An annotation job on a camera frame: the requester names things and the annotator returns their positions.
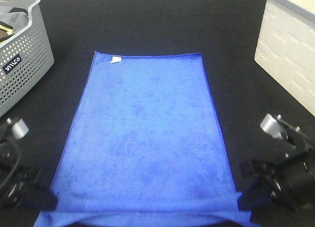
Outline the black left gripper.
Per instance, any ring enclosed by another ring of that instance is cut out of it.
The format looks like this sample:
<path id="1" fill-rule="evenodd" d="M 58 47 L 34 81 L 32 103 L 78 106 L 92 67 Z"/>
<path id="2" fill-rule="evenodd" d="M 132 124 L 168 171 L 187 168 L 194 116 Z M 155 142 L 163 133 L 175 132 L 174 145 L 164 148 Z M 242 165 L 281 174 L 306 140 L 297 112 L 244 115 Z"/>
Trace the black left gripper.
<path id="1" fill-rule="evenodd" d="M 18 206 L 54 211 L 58 198 L 46 188 L 37 185 L 40 169 L 21 164 L 21 149 L 11 132 L 0 129 L 0 207 Z"/>

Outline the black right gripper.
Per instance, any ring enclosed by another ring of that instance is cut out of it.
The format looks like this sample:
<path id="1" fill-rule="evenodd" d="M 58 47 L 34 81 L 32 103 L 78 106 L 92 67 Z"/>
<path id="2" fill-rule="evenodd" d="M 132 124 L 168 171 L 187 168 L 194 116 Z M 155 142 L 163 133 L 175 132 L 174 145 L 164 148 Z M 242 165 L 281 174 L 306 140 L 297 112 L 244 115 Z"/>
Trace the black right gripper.
<path id="1" fill-rule="evenodd" d="M 289 209 L 315 208 L 315 142 L 301 132 L 277 132 L 272 136 L 295 148 L 295 154 L 278 162 L 245 160 L 239 164 L 243 178 L 260 178 L 269 188 L 254 182 L 238 198 L 241 211 L 264 206 L 270 198 Z"/>

